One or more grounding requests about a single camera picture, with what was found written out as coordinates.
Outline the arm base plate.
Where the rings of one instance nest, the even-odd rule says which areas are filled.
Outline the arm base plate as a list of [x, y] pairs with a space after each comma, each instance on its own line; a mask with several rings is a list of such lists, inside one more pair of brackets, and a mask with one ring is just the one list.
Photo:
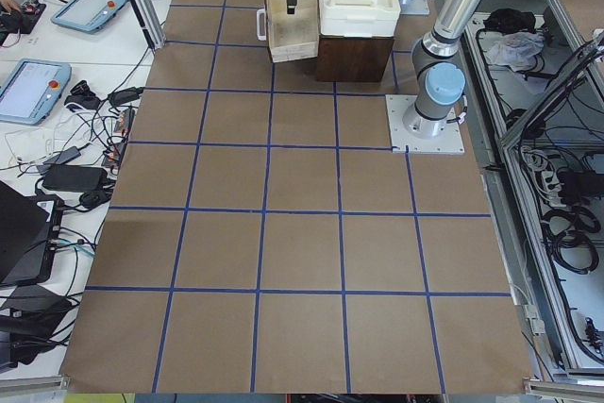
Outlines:
[[416, 95], [386, 95], [391, 150], [398, 154], [463, 155], [461, 126], [453, 109], [428, 120], [415, 108]]
[[429, 16], [428, 0], [399, 0], [400, 14], [407, 16]]

